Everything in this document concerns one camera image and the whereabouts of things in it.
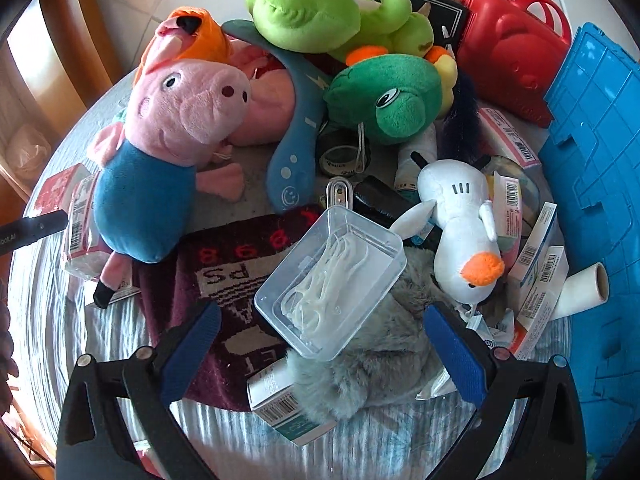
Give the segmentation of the pink white tissue pack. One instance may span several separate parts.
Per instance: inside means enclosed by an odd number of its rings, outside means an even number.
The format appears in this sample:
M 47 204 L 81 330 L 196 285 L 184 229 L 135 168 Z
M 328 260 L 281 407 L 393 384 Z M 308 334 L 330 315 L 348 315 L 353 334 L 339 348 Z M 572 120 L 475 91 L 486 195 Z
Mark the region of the pink white tissue pack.
M 93 304 L 93 293 L 111 255 L 93 218 L 93 194 L 98 177 L 90 174 L 74 187 L 62 245 L 62 267 L 85 283 L 87 304 Z

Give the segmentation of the pink pig plush blue shirt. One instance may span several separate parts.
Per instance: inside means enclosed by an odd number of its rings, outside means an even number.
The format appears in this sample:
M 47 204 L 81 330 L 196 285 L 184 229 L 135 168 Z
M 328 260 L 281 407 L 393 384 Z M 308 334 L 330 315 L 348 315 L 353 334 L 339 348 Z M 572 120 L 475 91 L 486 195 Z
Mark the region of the pink pig plush blue shirt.
M 238 200 L 236 162 L 206 166 L 242 124 L 250 81 L 224 63 L 158 58 L 132 88 L 126 117 L 90 148 L 100 174 L 93 218 L 110 256 L 93 293 L 106 308 L 133 262 L 158 263 L 186 232 L 198 192 Z

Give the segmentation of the clear plastic floss box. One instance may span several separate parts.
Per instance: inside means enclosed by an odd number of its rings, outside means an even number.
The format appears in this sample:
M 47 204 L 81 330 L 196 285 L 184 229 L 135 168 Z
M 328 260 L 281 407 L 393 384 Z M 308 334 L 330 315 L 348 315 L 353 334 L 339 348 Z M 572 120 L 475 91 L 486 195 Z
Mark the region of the clear plastic floss box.
M 405 269 L 399 235 L 332 206 L 260 286 L 254 305 L 302 358 L 329 362 Z

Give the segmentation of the white striped tablecloth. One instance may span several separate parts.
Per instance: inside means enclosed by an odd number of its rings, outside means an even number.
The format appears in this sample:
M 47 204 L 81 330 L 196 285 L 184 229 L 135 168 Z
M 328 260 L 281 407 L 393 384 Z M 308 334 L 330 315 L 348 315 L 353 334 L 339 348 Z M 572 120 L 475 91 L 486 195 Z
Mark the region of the white striped tablecloth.
M 264 177 L 269 145 L 236 148 L 246 189 L 232 204 L 202 194 L 192 233 L 273 214 Z M 70 374 L 85 353 L 98 361 L 128 358 L 152 342 L 133 296 L 100 309 L 84 284 L 62 267 L 63 235 L 20 249 L 12 259 L 9 309 L 21 406 L 47 442 L 58 425 Z M 367 408 L 305 446 L 286 440 L 257 415 L 213 408 L 188 398 L 172 414 L 194 448 L 223 479 L 422 479 L 446 454 L 474 408 L 457 393 Z

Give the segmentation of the grey furry plush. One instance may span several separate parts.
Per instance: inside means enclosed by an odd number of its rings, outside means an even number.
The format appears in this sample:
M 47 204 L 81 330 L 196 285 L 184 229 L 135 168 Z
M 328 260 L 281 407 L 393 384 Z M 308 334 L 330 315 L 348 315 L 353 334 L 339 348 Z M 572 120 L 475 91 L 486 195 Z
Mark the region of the grey furry plush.
M 425 307 L 447 300 L 434 281 L 434 252 L 408 247 L 405 254 L 405 270 L 336 358 L 286 355 L 294 396 L 313 422 L 409 402 L 442 370 L 423 328 Z

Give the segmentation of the white duck plush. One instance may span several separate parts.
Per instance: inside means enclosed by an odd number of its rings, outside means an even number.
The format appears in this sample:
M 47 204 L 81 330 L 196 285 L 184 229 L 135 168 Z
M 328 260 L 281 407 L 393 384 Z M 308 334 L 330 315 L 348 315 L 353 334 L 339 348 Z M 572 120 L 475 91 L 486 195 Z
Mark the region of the white duck plush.
M 438 226 L 435 281 L 452 300 L 476 308 L 504 272 L 486 177 L 465 162 L 439 159 L 421 167 L 416 188 L 420 203 L 390 230 L 408 240 L 430 222 Z

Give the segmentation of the white green medicine box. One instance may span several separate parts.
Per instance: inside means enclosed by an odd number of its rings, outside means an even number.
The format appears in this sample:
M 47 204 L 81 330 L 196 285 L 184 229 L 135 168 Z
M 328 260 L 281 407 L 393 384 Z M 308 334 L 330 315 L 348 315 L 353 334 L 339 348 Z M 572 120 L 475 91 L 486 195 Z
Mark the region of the white green medicine box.
M 285 359 L 270 364 L 247 381 L 252 412 L 268 426 L 297 446 L 305 446 L 333 430 L 337 422 L 313 422 L 293 392 L 293 379 Z

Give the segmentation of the white paper roll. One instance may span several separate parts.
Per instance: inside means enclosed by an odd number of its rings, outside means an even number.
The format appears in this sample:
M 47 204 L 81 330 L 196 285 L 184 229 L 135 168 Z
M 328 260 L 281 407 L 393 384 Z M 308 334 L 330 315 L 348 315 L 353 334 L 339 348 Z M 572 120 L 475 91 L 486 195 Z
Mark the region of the white paper roll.
M 568 318 L 600 307 L 608 301 L 609 296 L 608 272 L 602 262 L 593 263 L 566 279 L 550 320 Z

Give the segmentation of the maroon knitted cloth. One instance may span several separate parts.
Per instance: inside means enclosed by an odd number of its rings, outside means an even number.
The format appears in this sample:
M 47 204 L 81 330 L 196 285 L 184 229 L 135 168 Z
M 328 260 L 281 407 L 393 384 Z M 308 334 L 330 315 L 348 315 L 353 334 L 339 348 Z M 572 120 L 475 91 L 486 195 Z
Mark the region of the maroon knitted cloth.
M 220 307 L 220 331 L 188 399 L 235 412 L 250 409 L 247 379 L 282 359 L 288 348 L 256 311 L 255 292 L 320 214 L 318 206 L 303 206 L 186 234 L 164 260 L 134 264 L 153 342 L 190 318 L 198 300 L 210 298 Z

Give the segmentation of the blue plastic folding crate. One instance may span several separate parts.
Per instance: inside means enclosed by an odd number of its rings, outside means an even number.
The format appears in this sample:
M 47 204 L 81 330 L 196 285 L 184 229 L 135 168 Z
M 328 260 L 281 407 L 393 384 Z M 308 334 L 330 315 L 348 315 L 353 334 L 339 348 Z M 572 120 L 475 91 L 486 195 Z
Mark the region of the blue plastic folding crate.
M 539 157 L 570 268 L 603 263 L 610 284 L 605 304 L 570 317 L 587 448 L 605 466 L 639 421 L 639 65 L 583 24 L 546 100 Z

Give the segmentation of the blue neck pillow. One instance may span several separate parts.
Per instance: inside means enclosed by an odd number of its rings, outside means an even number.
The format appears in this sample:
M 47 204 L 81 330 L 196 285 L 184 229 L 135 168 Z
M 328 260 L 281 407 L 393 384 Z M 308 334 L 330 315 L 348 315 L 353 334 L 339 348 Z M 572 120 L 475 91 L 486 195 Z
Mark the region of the blue neck pillow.
M 235 53 L 235 62 L 250 75 L 252 96 L 250 110 L 229 142 L 234 146 L 273 143 L 276 148 L 265 175 L 272 209 L 282 214 L 306 205 L 314 196 L 314 148 L 326 114 L 323 93 L 331 78 L 302 54 L 270 44 L 251 21 L 225 22 L 222 31 L 281 64 L 258 75 L 257 61 L 248 58 L 247 50 Z

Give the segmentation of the orange hooded pink plush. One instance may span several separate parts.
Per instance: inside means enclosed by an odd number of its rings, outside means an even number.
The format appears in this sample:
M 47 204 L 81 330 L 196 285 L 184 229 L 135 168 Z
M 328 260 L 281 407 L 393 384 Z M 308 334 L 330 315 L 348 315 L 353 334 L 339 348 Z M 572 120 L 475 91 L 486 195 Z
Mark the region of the orange hooded pink plush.
M 160 43 L 171 36 L 181 40 L 176 58 L 227 63 L 250 78 L 250 106 L 242 125 L 229 136 L 231 145 L 262 145 L 282 140 L 291 125 L 295 106 L 291 76 L 273 54 L 228 37 L 205 9 L 179 6 L 173 10 L 155 29 L 141 55 L 134 80 L 140 78 Z

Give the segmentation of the dark green turtle plush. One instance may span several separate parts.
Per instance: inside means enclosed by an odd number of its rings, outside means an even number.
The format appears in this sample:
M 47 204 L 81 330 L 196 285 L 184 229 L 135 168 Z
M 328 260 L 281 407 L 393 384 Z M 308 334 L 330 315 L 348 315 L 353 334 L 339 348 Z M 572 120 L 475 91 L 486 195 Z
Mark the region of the dark green turtle plush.
M 349 52 L 323 99 L 337 125 L 363 126 L 376 144 L 401 144 L 447 115 L 457 80 L 457 63 L 442 47 L 420 58 L 364 46 Z

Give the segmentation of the red plastic toy case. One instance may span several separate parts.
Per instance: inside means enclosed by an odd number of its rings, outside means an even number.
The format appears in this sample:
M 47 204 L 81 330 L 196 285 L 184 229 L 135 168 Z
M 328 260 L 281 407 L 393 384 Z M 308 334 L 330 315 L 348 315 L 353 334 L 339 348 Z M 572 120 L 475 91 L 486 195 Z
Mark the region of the red plastic toy case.
M 553 0 L 461 0 L 469 21 L 457 62 L 481 100 L 546 128 L 544 96 L 570 44 L 570 24 Z

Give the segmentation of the light green frog plush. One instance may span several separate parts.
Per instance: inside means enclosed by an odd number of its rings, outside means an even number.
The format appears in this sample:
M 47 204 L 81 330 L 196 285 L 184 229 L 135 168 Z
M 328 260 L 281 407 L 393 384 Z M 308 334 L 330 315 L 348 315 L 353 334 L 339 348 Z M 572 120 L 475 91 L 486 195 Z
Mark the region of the light green frog plush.
M 434 47 L 427 16 L 410 0 L 245 0 L 258 32 L 298 53 L 327 53 L 343 62 L 353 50 L 378 46 L 423 58 Z

